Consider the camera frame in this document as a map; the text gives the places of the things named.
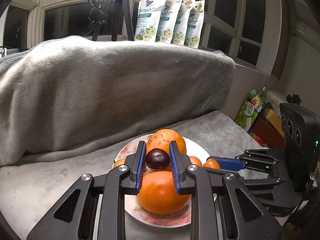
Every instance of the white plate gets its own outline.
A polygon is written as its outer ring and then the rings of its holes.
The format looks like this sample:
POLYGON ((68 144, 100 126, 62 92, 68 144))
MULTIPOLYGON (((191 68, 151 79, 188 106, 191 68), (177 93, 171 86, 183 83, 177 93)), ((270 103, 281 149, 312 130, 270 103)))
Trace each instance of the white plate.
MULTIPOLYGON (((137 150, 139 141, 147 142, 153 134, 143 135, 128 143, 117 155, 115 161, 126 158, 130 154, 134 154, 137 150)), ((188 156, 195 156, 204 164, 210 156, 200 145, 184 137, 188 156)), ((160 228, 177 228, 183 227, 191 223, 191 202, 188 203, 182 210, 168 215, 157 215, 146 211, 142 208, 135 195, 125 195, 124 210, 127 211, 135 219, 160 228)))

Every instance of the black tripod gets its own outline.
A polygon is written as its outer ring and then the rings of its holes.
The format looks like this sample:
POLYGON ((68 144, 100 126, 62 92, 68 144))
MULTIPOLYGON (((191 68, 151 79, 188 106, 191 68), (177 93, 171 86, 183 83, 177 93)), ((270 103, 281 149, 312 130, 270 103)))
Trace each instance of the black tripod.
MULTIPOLYGON (((100 9, 98 9, 98 11, 105 15, 104 12, 107 12, 109 10, 112 1, 113 0, 106 0, 105 5, 103 7, 103 11, 101 11, 100 9)), ((124 12, 124 20, 125 20, 125 26, 126 26, 126 29, 127 29, 128 40, 129 41, 134 41, 134 34, 133 34, 133 27, 132 27, 132 21, 131 21, 129 0, 115 0, 115 10, 114 10, 114 14, 113 14, 111 40, 112 41, 117 41, 120 10, 122 8, 123 8, 123 12, 124 12)), ((94 32, 93 32, 93 35, 92 35, 92 41, 97 41, 101 26, 103 24, 105 24, 107 22, 107 20, 108 20, 108 16, 103 21, 98 20, 97 25, 96 25, 96 27, 94 29, 94 32)))

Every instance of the camera lens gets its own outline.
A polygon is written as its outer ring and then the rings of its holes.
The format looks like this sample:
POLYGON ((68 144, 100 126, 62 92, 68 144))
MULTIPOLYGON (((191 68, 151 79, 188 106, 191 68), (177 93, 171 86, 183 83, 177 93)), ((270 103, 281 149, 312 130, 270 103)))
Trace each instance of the camera lens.
POLYGON ((293 136, 293 125, 292 125, 291 120, 289 120, 289 119, 288 119, 288 132, 289 132, 289 135, 292 137, 293 136))
POLYGON ((300 133, 300 130, 297 128, 296 129, 296 143, 298 146, 301 145, 301 133, 300 133))
POLYGON ((282 115, 281 121, 282 121, 282 125, 283 125, 283 127, 285 127, 285 126, 286 126, 286 123, 285 123, 284 115, 282 115))

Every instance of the black camera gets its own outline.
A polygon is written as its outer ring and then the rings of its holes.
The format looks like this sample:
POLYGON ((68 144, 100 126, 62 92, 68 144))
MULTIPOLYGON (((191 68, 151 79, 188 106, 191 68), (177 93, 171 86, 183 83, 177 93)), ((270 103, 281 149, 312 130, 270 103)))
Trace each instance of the black camera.
POLYGON ((306 192, 320 153, 320 117, 297 104, 280 104, 285 164, 295 191, 306 192))

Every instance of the gray fabric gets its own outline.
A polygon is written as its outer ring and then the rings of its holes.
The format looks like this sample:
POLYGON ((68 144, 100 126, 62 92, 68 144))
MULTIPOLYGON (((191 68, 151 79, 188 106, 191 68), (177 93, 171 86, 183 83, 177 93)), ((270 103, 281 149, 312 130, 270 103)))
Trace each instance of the gray fabric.
MULTIPOLYGON (((245 149, 262 148, 230 118, 214 111, 174 127, 182 136, 201 145, 210 155, 231 157, 245 149)), ((105 149, 51 163, 31 163, 0 168, 0 210, 13 230, 27 234, 59 197, 84 173, 107 173, 128 139, 105 149)), ((265 174, 244 171, 247 179, 265 174)), ((190 227, 160 229, 144 225, 126 214, 126 235, 131 240, 190 239, 190 227)))
POLYGON ((11 55, 0 61, 0 165, 87 154, 219 109, 234 69, 221 52, 77 36, 11 55))

